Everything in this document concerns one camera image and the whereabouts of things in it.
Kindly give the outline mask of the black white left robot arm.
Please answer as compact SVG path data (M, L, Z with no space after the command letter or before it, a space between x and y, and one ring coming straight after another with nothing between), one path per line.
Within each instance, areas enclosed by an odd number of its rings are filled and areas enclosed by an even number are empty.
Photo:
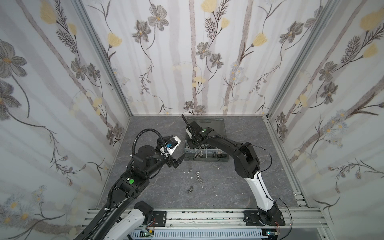
M164 165L177 168L184 160L182 154L175 160L154 147L145 145L133 154L133 163L110 189L107 202L76 240L103 240L126 208L149 185L150 178Z

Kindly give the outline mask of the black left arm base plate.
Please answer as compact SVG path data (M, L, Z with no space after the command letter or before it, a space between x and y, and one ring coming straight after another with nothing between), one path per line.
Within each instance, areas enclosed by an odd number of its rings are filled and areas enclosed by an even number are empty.
M167 222L167 211L154 211L150 227L165 227Z

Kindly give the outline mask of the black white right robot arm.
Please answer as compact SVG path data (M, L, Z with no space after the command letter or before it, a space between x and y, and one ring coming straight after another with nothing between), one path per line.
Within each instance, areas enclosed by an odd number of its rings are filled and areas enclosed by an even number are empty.
M262 178L260 160L251 143L239 143L230 140L210 127L202 128L197 122L186 124L187 142L190 149L209 145L227 153L234 160L236 173L248 183L257 203L258 222L263 226L271 225L277 219L279 207L269 194Z

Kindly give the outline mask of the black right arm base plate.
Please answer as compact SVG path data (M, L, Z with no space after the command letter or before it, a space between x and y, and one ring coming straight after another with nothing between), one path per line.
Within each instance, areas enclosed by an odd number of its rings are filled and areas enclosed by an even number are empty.
M265 212L265 211L243 211L244 219L248 227L278 227L285 226L286 222L281 211L276 213Z

